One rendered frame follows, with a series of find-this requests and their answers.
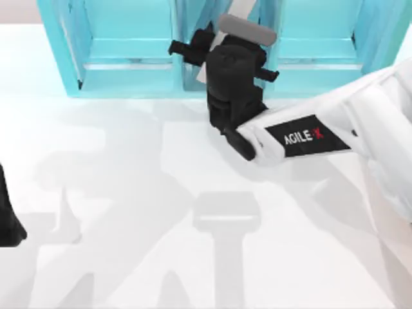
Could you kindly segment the light blue rack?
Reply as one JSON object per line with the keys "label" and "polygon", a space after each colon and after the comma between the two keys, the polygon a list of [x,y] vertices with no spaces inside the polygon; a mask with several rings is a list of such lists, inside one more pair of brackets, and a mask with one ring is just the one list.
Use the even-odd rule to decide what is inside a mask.
{"label": "light blue rack", "polygon": [[[202,98],[200,68],[172,40],[228,14],[232,0],[36,0],[66,93],[84,98]],[[257,0],[247,20],[272,29],[258,81],[265,98],[304,98],[394,63],[412,0]]]}

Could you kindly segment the pale grey rounded box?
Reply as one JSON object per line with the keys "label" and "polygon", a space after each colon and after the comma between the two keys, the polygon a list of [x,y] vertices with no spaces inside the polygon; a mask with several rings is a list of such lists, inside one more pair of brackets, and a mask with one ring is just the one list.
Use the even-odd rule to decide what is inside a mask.
{"label": "pale grey rounded box", "polygon": [[218,28],[223,33],[263,46],[271,46],[277,39],[277,34],[272,29],[231,14],[219,17]]}

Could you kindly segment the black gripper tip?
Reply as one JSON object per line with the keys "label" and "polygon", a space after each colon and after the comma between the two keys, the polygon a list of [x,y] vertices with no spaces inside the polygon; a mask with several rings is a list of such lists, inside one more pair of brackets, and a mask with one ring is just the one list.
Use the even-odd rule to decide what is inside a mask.
{"label": "black gripper tip", "polygon": [[0,164],[0,247],[17,247],[27,236],[10,202],[4,169]]}

